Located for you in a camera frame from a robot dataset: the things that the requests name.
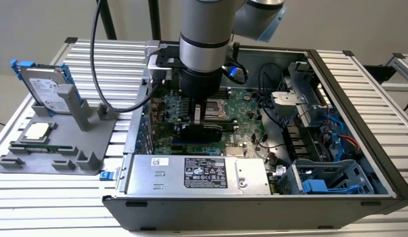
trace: capacitor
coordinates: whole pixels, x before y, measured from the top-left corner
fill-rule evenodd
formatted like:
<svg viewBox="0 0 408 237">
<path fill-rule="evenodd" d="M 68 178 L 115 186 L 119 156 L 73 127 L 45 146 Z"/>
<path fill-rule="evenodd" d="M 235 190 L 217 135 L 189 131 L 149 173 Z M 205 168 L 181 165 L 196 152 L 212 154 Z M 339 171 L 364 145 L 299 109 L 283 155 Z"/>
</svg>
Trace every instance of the capacitor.
<svg viewBox="0 0 408 237">
<path fill-rule="evenodd" d="M 249 95 L 244 95 L 244 96 L 243 96 L 243 99 L 244 99 L 244 101 L 249 102 L 251 99 L 252 99 L 252 97 L 251 97 Z"/>
</svg>

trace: blue tab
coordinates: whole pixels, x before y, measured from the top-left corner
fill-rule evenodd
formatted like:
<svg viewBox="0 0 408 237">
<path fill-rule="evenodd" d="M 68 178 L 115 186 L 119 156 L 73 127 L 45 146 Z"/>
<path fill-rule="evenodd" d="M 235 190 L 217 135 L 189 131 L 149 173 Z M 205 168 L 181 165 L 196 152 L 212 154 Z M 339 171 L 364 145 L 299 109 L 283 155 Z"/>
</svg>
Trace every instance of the blue tab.
<svg viewBox="0 0 408 237">
<path fill-rule="evenodd" d="M 35 62 L 33 61 L 21 61 L 17 65 L 20 67 L 24 67 L 24 68 L 31 68 L 31 67 L 35 66 Z"/>
<path fill-rule="evenodd" d="M 101 171 L 100 181 L 112 181 L 115 177 L 115 172 Z"/>
</svg>

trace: hard drive label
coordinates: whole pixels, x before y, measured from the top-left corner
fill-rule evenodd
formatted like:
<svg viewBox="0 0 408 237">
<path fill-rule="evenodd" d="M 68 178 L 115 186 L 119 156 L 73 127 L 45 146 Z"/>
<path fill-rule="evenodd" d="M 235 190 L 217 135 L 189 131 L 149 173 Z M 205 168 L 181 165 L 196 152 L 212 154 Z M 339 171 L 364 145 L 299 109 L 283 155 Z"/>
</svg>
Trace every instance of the hard drive label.
<svg viewBox="0 0 408 237">
<path fill-rule="evenodd" d="M 57 113 L 69 113 L 64 99 L 57 95 L 59 85 L 51 79 L 31 78 L 31 84 L 44 106 Z"/>
</svg>

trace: connector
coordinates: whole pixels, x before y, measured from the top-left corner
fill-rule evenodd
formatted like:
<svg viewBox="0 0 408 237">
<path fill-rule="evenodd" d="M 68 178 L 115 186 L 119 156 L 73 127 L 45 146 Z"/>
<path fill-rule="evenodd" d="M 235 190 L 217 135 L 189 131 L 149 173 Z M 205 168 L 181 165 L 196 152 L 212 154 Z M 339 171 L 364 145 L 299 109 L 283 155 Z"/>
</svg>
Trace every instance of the connector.
<svg viewBox="0 0 408 237">
<path fill-rule="evenodd" d="M 167 70 L 155 70 L 152 74 L 152 84 L 164 84 L 167 77 Z"/>
</svg>

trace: red cable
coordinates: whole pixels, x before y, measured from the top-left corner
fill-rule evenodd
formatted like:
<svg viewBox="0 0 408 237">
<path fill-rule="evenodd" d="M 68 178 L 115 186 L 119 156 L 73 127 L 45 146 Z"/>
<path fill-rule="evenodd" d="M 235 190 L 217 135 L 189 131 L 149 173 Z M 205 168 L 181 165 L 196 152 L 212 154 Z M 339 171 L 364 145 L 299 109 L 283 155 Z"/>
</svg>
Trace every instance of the red cable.
<svg viewBox="0 0 408 237">
<path fill-rule="evenodd" d="M 360 144 L 359 142 L 349 136 L 345 136 L 345 135 L 339 135 L 340 137 L 344 137 L 344 138 L 348 138 L 349 140 L 352 140 L 355 142 L 355 144 L 357 145 L 357 150 L 360 150 Z"/>
</svg>

